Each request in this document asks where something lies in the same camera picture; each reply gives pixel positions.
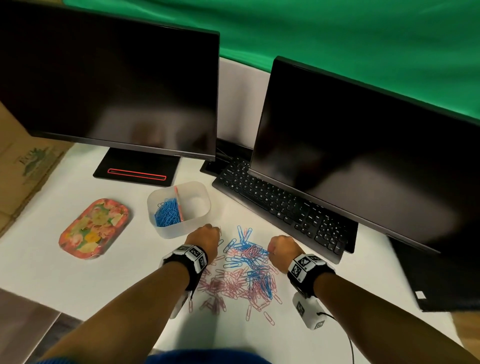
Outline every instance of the black monitor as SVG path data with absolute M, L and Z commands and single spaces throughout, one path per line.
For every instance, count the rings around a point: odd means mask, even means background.
M 401 241 L 465 254 L 480 231 L 475 123 L 279 57 L 250 173 Z
M 0 1 L 0 101 L 33 136 L 112 147 L 104 177 L 165 184 L 179 156 L 215 160 L 219 40 Z

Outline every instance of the white table surface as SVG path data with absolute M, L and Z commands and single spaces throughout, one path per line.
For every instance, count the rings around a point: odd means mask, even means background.
M 154 271 L 160 258 L 182 244 L 185 237 L 160 238 L 148 221 L 146 200 L 159 187 L 96 179 L 92 176 L 106 147 L 76 144 L 53 171 L 49 180 L 0 239 L 0 288 L 86 320 L 129 286 Z M 200 173 L 201 160 L 182 158 L 175 184 L 202 182 L 212 201 L 212 224 L 220 225 L 227 242 L 238 237 L 237 225 L 253 228 L 250 241 L 267 247 L 282 231 L 215 190 L 212 176 Z M 83 261 L 62 251 L 60 234 L 93 201 L 112 198 L 127 205 L 133 219 L 104 256 Z M 311 250 L 302 246 L 306 252 Z M 354 254 L 344 254 L 338 275 L 390 301 L 460 343 L 449 313 L 422 313 L 387 238 L 360 225 Z M 212 315 L 199 310 L 201 293 L 194 295 L 194 310 L 184 307 L 170 320 L 156 348 L 230 347 L 256 352 L 273 363 L 292 363 L 302 358 L 320 363 L 350 363 L 347 337 L 328 319 L 309 331 L 295 311 L 293 287 L 286 276 L 276 276 L 278 296 L 263 312 L 252 310 L 245 320 L 248 302 L 225 298 L 227 311 Z M 355 349 L 356 363 L 367 360 Z

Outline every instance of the green backdrop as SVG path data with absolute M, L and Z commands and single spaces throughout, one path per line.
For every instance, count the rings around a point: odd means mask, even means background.
M 270 71 L 282 55 L 480 118 L 478 0 L 64 3 L 217 30 L 222 57 Z

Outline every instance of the fist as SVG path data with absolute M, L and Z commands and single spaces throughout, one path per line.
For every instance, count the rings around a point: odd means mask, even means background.
M 201 247 L 207 253 L 208 264 L 212 263 L 218 254 L 218 241 L 220 240 L 220 229 L 206 224 L 191 232 L 185 240 L 185 244 Z
M 268 258 L 275 268 L 285 274 L 292 260 L 300 254 L 305 252 L 291 236 L 274 236 L 268 244 Z

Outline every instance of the keyboard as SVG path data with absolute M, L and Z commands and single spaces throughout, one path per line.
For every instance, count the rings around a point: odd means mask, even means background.
M 235 158 L 212 186 L 334 264 L 345 247 L 355 246 L 358 223 L 255 178 L 248 169 L 248 161 Z

